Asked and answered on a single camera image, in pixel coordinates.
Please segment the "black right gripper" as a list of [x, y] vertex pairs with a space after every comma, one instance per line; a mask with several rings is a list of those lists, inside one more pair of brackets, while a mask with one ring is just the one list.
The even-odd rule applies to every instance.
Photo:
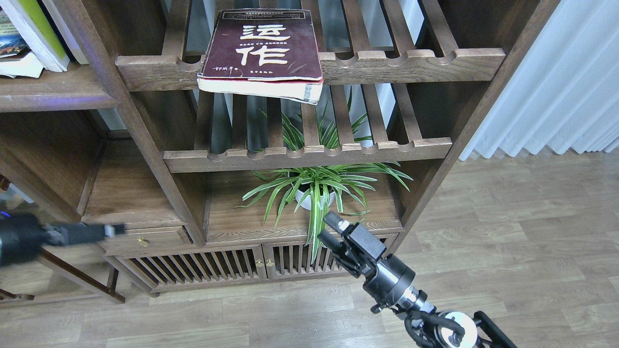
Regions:
[[336, 239], [327, 231], [318, 238], [334, 254], [336, 263], [355, 278], [365, 276], [363, 290], [376, 302], [374, 314], [390, 308], [396, 315], [410, 311], [435, 313], [436, 307], [427, 295], [414, 287], [415, 273], [393, 254], [384, 256], [386, 247], [360, 223], [351, 224], [330, 211], [323, 222], [342, 237]]

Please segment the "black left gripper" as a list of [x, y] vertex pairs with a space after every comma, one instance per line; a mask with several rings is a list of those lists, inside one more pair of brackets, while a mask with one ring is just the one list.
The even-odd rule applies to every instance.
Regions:
[[126, 233], [124, 224], [87, 225], [68, 223], [59, 231], [46, 229], [33, 214], [18, 214], [1, 220], [0, 241], [2, 267], [31, 262], [41, 253], [44, 245], [71, 246], [95, 243]]

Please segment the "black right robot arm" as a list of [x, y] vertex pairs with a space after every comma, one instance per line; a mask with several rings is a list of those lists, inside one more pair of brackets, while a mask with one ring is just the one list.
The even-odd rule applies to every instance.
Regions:
[[414, 271], [360, 223], [350, 223], [329, 212], [324, 222], [342, 237], [327, 231], [319, 240], [334, 260], [354, 277], [365, 276], [363, 290], [376, 301], [373, 313], [388, 308], [404, 322], [405, 330], [421, 348], [513, 348], [515, 344], [482, 311], [469, 317], [460, 311], [438, 311], [427, 295], [413, 285]]

